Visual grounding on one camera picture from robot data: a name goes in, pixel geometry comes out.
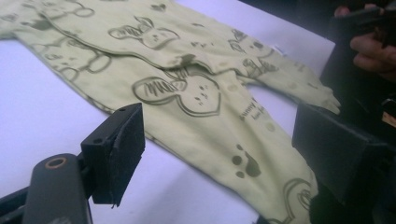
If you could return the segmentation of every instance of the fabric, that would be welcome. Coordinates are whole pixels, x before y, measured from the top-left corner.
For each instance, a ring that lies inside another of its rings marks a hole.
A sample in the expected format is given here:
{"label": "fabric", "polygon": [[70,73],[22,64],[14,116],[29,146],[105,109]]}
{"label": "fabric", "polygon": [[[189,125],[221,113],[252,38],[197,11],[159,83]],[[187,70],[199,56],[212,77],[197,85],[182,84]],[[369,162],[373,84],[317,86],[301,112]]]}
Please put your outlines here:
{"label": "fabric", "polygon": [[108,113],[144,104],[146,137],[235,190],[272,223],[309,223],[314,174],[246,89],[262,84],[338,113],[303,64],[170,0],[6,0],[17,38]]}

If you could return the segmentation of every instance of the white table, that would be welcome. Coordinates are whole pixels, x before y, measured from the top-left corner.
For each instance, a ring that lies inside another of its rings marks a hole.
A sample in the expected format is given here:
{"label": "white table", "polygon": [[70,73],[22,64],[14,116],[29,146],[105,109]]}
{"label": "white table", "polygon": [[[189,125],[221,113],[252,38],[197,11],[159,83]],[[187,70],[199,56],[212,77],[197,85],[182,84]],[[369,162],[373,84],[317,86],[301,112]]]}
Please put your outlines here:
{"label": "white table", "polygon": [[[317,74],[332,52],[332,42],[236,0],[177,2],[277,47]],[[250,90],[291,136],[296,105],[264,88]],[[77,155],[81,141],[106,117],[21,43],[1,40],[0,198],[27,187],[38,162]],[[120,207],[90,203],[95,224],[251,224],[258,217],[234,192],[150,141]]]}

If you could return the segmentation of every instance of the light green onesie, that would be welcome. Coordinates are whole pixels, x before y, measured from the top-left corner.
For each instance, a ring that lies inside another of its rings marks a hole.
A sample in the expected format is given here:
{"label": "light green onesie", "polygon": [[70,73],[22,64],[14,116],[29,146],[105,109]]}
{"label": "light green onesie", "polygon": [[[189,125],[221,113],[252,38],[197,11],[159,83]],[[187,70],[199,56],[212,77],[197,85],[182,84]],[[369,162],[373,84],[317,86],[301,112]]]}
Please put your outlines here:
{"label": "light green onesie", "polygon": [[106,112],[142,102],[147,138],[270,222],[309,223],[315,176],[245,87],[338,113],[302,64],[171,0],[4,0],[0,38],[19,39]]}

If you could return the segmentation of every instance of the cartoon bunny print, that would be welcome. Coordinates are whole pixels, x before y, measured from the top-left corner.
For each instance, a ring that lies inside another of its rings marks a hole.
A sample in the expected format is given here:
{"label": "cartoon bunny print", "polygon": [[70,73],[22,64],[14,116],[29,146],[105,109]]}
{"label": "cartoon bunny print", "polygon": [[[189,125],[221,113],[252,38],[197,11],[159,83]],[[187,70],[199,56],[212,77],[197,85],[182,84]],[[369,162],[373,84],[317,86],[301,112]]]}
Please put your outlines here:
{"label": "cartoon bunny print", "polygon": [[245,66],[247,70],[247,75],[249,77],[256,78],[258,76],[261,76],[262,74],[278,70],[276,66],[264,60],[265,58],[271,56],[274,53],[273,49],[264,46],[259,41],[245,35],[238,30],[233,29],[232,32],[235,39],[231,39],[228,41],[231,48],[248,56],[256,57],[260,62],[260,64],[256,64],[250,58],[246,58],[243,61],[243,65]]}
{"label": "cartoon bunny print", "polygon": [[179,36],[166,28],[154,27],[154,22],[148,18],[134,17],[139,24],[137,27],[124,25],[110,29],[108,33],[116,39],[132,38],[150,49],[162,49],[170,41],[179,39]]}
{"label": "cartoon bunny print", "polygon": [[267,219],[270,224],[305,223],[311,204],[311,184],[303,179],[294,178],[283,188],[283,196],[288,215],[283,220]]}
{"label": "cartoon bunny print", "polygon": [[264,46],[258,40],[235,29],[232,29],[232,32],[234,39],[228,42],[233,50],[255,57],[267,57],[272,54],[273,49]]}
{"label": "cartoon bunny print", "polygon": [[55,71],[69,81],[78,78],[82,71],[99,73],[111,64],[111,58],[89,48],[75,39],[63,37],[54,44],[31,46]]}
{"label": "cartoon bunny print", "polygon": [[[24,3],[22,3],[21,5],[23,7],[26,7],[26,8],[32,9],[32,10],[36,10],[35,4],[37,4],[35,1],[28,0],[28,1],[25,1]],[[41,15],[36,15],[35,17],[29,18],[28,21],[21,21],[21,25],[29,26],[33,29],[38,30],[38,31],[47,31],[49,29],[53,29],[52,24],[46,18],[42,17]]]}
{"label": "cartoon bunny print", "polygon": [[15,13],[7,14],[4,16],[0,15],[0,21],[14,22],[18,18],[18,15]]}
{"label": "cartoon bunny print", "polygon": [[132,86],[134,95],[148,105],[166,105],[176,101],[192,117],[219,114],[219,85],[206,74],[188,68],[164,72],[167,79],[148,77]]}

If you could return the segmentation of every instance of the black device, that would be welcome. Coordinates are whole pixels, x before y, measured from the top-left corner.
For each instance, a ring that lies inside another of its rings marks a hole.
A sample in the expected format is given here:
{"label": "black device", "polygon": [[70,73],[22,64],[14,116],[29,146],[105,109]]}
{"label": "black device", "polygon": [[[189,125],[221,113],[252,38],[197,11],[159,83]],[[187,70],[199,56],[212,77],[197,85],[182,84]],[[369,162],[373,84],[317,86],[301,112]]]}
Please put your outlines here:
{"label": "black device", "polygon": [[118,109],[82,141],[79,155],[44,159],[29,187],[0,199],[0,223],[92,223],[87,199],[119,206],[144,148],[142,105]]}
{"label": "black device", "polygon": [[339,43],[353,36],[375,32],[376,38],[387,45],[396,45],[396,1],[381,7],[362,8],[341,17],[332,17],[327,37]]}
{"label": "black device", "polygon": [[[334,42],[339,42],[340,38],[349,42],[350,37],[374,30],[375,24],[383,21],[389,21],[390,16],[379,15],[379,11],[373,12],[373,9],[364,9],[365,4],[375,4],[376,9],[387,8],[393,11],[389,6],[392,5],[389,0],[295,0],[294,22],[304,28],[330,38]],[[334,11],[340,7],[348,7],[351,13],[342,18],[335,18]]]}
{"label": "black device", "polygon": [[[332,112],[303,104],[292,143],[320,184],[311,204],[313,224],[395,223],[396,146]],[[332,212],[333,217],[323,218]]]}

